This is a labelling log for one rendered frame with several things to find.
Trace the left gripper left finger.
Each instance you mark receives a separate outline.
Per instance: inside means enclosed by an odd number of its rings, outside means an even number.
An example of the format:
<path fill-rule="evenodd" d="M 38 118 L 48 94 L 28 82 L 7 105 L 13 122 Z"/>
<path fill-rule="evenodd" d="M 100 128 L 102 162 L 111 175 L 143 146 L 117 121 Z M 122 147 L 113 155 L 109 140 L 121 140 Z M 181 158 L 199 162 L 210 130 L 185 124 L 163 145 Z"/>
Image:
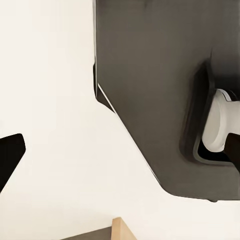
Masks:
<path fill-rule="evenodd" d="M 0 138 L 0 193 L 26 152 L 21 133 Z"/>

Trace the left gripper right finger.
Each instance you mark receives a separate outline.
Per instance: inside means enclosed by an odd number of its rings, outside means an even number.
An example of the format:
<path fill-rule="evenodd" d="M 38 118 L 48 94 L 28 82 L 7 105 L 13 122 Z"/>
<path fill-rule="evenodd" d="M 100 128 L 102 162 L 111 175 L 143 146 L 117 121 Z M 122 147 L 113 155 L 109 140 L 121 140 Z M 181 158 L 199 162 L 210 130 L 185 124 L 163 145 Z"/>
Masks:
<path fill-rule="evenodd" d="M 240 173 L 240 135 L 229 133 L 227 135 L 224 151 Z"/>

